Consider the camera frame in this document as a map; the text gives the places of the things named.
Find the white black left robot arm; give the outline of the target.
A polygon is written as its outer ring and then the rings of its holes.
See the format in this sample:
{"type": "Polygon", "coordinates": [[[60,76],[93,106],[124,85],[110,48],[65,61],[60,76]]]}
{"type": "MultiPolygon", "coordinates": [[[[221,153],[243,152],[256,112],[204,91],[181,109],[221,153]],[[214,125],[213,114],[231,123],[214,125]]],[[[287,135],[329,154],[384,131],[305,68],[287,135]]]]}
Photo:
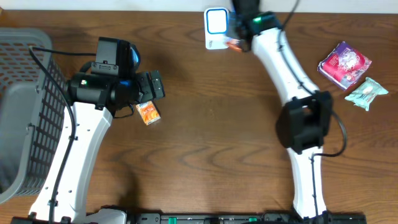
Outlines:
{"type": "Polygon", "coordinates": [[[130,223],[129,213],[104,206],[87,214],[86,198],[103,138],[125,106],[149,103],[165,96],[157,70],[125,77],[77,73],[67,83],[71,105],[65,108],[62,134],[49,174],[27,217],[12,223],[130,223]]]}

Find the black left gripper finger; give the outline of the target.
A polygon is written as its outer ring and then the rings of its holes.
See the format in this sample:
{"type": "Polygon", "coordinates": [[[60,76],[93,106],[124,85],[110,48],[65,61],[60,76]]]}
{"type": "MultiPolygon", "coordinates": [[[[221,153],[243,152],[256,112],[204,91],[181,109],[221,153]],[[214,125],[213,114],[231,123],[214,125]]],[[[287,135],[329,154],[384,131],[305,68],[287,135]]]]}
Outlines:
{"type": "Polygon", "coordinates": [[[154,87],[154,93],[153,93],[154,99],[161,99],[165,97],[163,84],[155,83],[153,84],[153,87],[154,87]]]}
{"type": "Polygon", "coordinates": [[[153,70],[150,72],[150,77],[154,86],[161,86],[162,85],[162,77],[158,70],[153,70]]]}

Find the grey plastic basket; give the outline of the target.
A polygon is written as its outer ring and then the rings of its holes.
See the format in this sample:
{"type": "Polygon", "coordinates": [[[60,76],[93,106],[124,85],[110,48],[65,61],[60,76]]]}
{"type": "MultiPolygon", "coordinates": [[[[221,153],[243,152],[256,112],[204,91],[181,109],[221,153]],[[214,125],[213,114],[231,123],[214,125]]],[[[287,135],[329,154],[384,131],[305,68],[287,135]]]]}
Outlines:
{"type": "Polygon", "coordinates": [[[65,117],[65,77],[41,30],[1,28],[1,203],[37,195],[65,117]]]}

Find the purple red snack packet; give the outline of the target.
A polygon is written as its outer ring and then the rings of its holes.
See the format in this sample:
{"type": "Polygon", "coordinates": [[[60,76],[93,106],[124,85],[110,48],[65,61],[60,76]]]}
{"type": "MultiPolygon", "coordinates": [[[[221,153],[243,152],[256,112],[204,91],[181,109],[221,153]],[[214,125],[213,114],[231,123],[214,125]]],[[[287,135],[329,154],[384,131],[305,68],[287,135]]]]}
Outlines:
{"type": "Polygon", "coordinates": [[[318,64],[317,70],[342,90],[347,90],[371,64],[360,51],[342,41],[318,64]]]}

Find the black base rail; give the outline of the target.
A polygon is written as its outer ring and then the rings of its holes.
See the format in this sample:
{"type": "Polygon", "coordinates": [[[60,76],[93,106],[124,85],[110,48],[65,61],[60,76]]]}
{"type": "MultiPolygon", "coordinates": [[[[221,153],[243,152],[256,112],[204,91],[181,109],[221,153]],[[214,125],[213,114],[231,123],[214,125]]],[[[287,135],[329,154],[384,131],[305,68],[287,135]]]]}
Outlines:
{"type": "Polygon", "coordinates": [[[299,218],[289,213],[265,213],[262,215],[166,215],[142,213],[133,215],[129,224],[367,224],[365,215],[336,215],[323,213],[316,218],[299,218]]]}

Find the teal snack packet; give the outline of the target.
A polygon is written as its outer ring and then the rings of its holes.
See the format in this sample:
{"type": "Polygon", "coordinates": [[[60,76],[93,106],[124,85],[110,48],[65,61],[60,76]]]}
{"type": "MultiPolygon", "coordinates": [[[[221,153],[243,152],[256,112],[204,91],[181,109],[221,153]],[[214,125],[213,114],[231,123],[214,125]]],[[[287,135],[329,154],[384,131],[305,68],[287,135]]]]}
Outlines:
{"type": "Polygon", "coordinates": [[[357,89],[352,91],[345,100],[353,102],[355,106],[369,111],[370,104],[378,95],[386,95],[389,92],[372,78],[366,77],[357,89]]]}

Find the white barcode scanner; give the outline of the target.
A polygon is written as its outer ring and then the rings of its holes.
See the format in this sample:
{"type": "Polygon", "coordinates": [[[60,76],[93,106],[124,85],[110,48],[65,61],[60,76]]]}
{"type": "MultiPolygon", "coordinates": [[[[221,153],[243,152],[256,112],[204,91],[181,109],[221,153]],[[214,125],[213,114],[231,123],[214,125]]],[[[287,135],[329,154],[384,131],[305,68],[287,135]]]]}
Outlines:
{"type": "Polygon", "coordinates": [[[205,47],[208,50],[227,49],[229,11],[225,7],[211,7],[204,11],[205,47]]]}

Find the red chocolate bar wrapper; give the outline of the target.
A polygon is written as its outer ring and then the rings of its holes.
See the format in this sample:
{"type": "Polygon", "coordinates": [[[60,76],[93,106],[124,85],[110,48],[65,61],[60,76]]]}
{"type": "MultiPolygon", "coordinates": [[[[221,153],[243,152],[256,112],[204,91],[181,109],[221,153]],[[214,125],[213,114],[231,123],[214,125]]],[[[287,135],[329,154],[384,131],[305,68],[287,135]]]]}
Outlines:
{"type": "Polygon", "coordinates": [[[243,47],[241,45],[241,41],[239,39],[232,39],[229,38],[225,44],[232,50],[235,50],[237,52],[243,52],[243,47]]]}

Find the small orange snack packet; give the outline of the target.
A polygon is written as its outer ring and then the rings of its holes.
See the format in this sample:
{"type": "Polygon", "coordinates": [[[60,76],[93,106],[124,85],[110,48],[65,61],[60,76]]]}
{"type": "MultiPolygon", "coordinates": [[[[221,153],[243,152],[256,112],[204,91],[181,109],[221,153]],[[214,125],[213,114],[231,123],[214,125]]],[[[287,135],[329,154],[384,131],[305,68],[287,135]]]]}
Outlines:
{"type": "Polygon", "coordinates": [[[136,105],[136,109],[139,112],[143,122],[147,126],[161,118],[157,108],[155,107],[155,104],[152,101],[138,104],[136,105]]]}

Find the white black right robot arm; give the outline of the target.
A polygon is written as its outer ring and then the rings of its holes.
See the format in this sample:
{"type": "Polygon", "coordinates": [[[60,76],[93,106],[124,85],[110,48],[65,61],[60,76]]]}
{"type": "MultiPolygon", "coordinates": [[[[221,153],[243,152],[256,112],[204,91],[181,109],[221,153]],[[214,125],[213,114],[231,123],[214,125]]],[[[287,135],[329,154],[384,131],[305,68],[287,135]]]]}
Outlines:
{"type": "Polygon", "coordinates": [[[282,104],[275,124],[280,144],[290,157],[294,180],[293,208],[301,220],[317,221],[326,211],[322,192],[324,138],[329,132],[333,98],[309,79],[286,35],[286,19],[262,12],[259,1],[233,1],[229,31],[243,52],[252,52],[265,67],[282,104]]]}

